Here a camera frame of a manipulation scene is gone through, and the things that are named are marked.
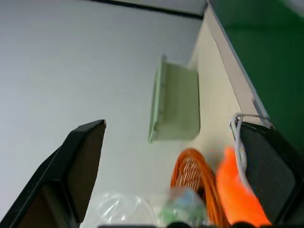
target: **plastic bag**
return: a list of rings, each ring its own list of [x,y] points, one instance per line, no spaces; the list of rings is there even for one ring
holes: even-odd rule
[[[173,188],[163,194],[139,197],[105,193],[99,197],[99,225],[167,226],[182,221],[195,227],[208,224],[206,206],[198,195],[187,188]]]

